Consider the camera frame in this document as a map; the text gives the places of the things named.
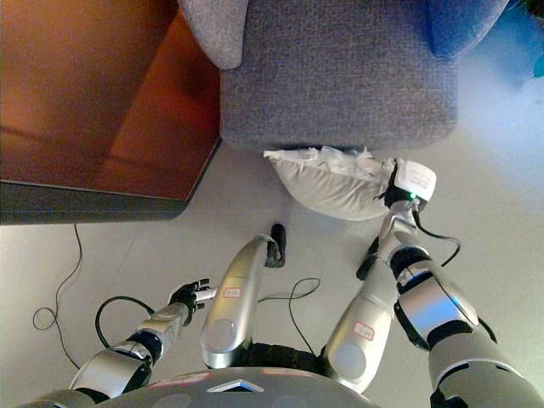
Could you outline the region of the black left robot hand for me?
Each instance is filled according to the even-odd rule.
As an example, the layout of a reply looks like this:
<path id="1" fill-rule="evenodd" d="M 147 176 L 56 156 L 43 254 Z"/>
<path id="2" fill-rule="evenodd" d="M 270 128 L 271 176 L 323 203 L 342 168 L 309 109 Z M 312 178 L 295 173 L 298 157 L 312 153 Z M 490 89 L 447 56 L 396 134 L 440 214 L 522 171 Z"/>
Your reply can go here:
<path id="1" fill-rule="evenodd" d="M 201 279 L 182 285 L 171 294 L 169 303 L 183 304 L 188 310 L 187 319 L 190 320 L 196 311 L 205 308 L 206 301 L 216 297 L 217 291 L 217 287 L 209 286 L 209 279 Z"/>

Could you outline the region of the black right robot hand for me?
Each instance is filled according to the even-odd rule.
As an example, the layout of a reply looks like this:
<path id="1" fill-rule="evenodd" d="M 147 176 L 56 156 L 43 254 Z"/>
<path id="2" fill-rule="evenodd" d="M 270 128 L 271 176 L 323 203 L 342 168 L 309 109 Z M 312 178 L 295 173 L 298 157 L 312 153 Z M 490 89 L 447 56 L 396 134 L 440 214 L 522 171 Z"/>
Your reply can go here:
<path id="1" fill-rule="evenodd" d="M 373 196 L 387 209 L 403 205 L 406 210 L 421 211 L 432 199 L 437 175 L 430 168 L 401 157 L 387 159 L 383 165 L 389 172 L 384 190 Z"/>

